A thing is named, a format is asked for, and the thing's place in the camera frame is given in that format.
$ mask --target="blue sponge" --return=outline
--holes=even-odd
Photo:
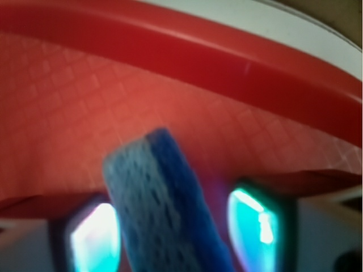
[[[234,271],[195,174],[166,129],[106,158],[132,270]]]

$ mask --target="red plastic container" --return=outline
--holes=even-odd
[[[281,44],[134,1],[0,1],[0,199],[103,190],[168,127],[222,237],[246,174],[362,173],[362,83]]]

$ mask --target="red textured surface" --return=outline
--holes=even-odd
[[[102,190],[106,154],[159,126],[180,144],[226,241],[238,176],[361,173],[361,149],[321,131],[124,63],[0,34],[0,199]]]

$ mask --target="glowing light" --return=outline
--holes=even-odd
[[[245,271],[277,271],[277,216],[243,189],[230,194],[227,216],[231,242]]]
[[[258,211],[259,213],[262,213],[264,211],[263,206],[244,191],[237,190],[234,191],[232,194],[237,197],[242,203],[253,208],[255,211]]]
[[[273,233],[270,224],[270,216],[267,213],[259,214],[260,222],[260,241],[265,244],[271,244],[273,242]]]
[[[71,234],[76,272],[117,271],[121,235],[115,209],[109,203],[98,205]]]

